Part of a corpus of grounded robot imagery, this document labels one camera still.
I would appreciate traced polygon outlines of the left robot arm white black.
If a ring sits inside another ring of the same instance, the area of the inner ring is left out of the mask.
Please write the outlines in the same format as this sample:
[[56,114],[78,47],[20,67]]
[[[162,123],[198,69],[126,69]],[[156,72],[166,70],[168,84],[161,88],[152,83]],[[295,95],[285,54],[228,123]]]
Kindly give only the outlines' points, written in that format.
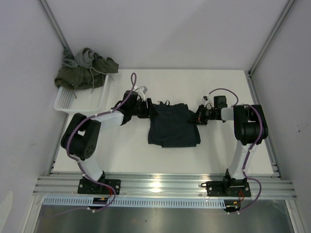
[[151,98],[146,98],[143,91],[127,90],[123,99],[107,112],[93,116],[76,113],[72,117],[61,139],[61,147],[67,156],[76,161],[83,176],[90,180],[88,188],[94,194],[105,190],[104,171],[99,167],[93,155],[100,132],[111,127],[126,124],[133,116],[151,118],[155,115]]

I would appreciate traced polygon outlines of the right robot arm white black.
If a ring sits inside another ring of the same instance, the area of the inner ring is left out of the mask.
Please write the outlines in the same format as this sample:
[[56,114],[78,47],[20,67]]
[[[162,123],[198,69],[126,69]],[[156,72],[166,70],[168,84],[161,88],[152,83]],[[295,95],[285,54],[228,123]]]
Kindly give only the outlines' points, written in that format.
[[261,142],[268,136],[268,127],[261,105],[227,106],[226,96],[215,96],[214,106],[207,108],[201,104],[188,123],[207,125],[210,120],[223,123],[233,121],[237,147],[231,165],[221,182],[207,182],[207,189],[222,191],[233,196],[240,188],[246,188],[247,171],[250,161]]

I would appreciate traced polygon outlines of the grey shorts with drawstring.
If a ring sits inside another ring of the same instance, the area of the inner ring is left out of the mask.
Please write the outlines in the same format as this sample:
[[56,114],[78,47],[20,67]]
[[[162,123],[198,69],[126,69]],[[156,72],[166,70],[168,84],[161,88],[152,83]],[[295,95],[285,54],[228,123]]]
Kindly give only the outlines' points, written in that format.
[[93,62],[96,61],[100,55],[90,48],[84,48],[79,51],[76,56],[73,56],[69,49],[64,49],[62,58],[62,67],[77,68],[83,67],[91,69]]

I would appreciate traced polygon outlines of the dark navy shorts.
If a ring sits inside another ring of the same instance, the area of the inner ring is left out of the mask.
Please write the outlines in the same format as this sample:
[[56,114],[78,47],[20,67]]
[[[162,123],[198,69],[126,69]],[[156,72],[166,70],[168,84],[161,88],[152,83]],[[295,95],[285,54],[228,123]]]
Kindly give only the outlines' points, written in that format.
[[163,148],[189,148],[201,143],[197,126],[188,123],[194,112],[187,104],[167,105],[160,102],[153,107],[157,115],[150,118],[149,144]]

